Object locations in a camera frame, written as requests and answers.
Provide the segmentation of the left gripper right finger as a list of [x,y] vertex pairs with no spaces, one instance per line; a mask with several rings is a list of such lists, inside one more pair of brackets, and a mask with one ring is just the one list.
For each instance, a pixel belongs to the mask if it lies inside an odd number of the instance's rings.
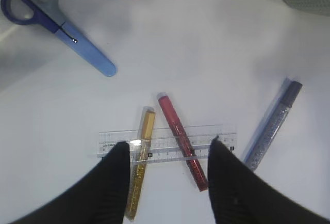
[[207,177],[216,223],[329,223],[264,182],[218,137],[210,144]]

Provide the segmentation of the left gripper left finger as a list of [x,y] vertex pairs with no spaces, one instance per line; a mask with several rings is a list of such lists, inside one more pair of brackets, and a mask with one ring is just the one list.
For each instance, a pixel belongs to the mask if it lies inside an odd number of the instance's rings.
[[129,184],[129,145],[119,142],[76,184],[15,223],[122,223]]

